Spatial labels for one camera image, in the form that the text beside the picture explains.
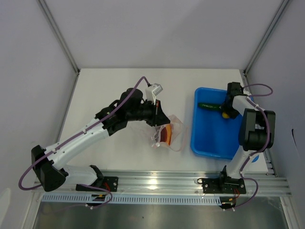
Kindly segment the green cucumber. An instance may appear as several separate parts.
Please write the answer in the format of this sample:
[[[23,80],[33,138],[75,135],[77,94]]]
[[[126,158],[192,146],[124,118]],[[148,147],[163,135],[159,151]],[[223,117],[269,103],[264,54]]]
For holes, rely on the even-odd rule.
[[[198,103],[197,106],[205,110],[221,111],[221,106],[219,104]]]

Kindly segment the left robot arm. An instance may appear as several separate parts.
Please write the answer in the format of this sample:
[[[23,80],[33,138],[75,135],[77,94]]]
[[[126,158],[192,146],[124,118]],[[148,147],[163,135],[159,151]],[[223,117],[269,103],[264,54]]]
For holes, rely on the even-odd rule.
[[[69,166],[68,162],[97,141],[124,129],[130,121],[145,121],[152,127],[169,124],[170,119],[156,98],[161,91],[159,84],[150,85],[145,93],[129,88],[74,136],[46,148],[35,146],[31,150],[33,171],[44,191],[54,191],[64,184],[75,185],[77,191],[108,189],[107,179],[97,166]]]

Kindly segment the clear pink zip top bag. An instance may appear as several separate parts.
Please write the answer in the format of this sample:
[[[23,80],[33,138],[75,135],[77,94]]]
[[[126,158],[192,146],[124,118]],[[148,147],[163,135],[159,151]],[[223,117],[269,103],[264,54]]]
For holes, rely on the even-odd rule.
[[[175,116],[169,116],[170,123],[154,128],[151,137],[152,148],[168,148],[174,152],[183,151],[186,146],[188,127]]]

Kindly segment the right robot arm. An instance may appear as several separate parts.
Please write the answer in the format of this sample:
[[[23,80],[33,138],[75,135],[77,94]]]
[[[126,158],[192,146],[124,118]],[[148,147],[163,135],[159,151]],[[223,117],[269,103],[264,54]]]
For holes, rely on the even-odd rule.
[[[239,128],[239,148],[231,162],[220,172],[218,188],[229,192],[244,185],[244,173],[255,156],[271,148],[275,135],[275,112],[261,108],[244,92],[240,83],[232,82],[227,86],[225,101],[221,105],[223,115],[235,119],[242,116]]]

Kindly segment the yellow lemon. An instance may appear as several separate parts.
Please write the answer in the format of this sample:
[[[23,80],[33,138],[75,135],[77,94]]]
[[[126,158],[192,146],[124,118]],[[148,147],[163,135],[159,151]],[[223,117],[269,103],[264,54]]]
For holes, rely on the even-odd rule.
[[[222,113],[222,117],[223,117],[224,119],[229,119],[229,118],[230,118],[230,116],[229,116],[228,114],[226,114],[226,113]]]

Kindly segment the red orange steak slice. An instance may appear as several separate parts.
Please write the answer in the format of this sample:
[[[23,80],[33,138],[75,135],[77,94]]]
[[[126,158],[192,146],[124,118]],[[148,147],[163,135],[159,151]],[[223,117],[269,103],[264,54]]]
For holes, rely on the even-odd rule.
[[[160,129],[159,142],[170,145],[171,140],[172,140],[172,127],[170,124],[166,124],[163,128]]]

